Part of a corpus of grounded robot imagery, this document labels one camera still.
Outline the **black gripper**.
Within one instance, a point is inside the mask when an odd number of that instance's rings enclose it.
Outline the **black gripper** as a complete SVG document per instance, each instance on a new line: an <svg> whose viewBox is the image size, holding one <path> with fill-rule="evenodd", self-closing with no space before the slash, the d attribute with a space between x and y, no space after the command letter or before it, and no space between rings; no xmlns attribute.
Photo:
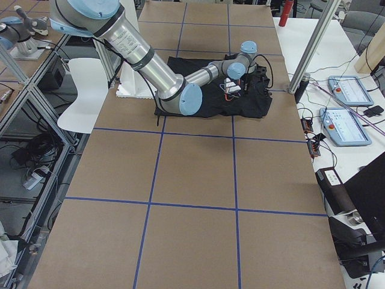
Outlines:
<svg viewBox="0 0 385 289"><path fill-rule="evenodd" d="M255 73L246 73L241 77L242 93L255 93Z"/></svg>

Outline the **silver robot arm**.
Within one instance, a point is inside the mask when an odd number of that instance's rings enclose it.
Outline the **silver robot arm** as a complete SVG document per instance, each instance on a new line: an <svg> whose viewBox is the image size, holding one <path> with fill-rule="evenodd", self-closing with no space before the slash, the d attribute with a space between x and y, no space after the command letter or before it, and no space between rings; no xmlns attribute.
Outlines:
<svg viewBox="0 0 385 289"><path fill-rule="evenodd" d="M201 87L220 76L240 79L255 65L257 44L246 41L232 60L213 61L184 77L174 73L127 20L119 1L50 1L50 22L63 34L106 40L156 88L162 111L190 116L202 105Z"/></svg>

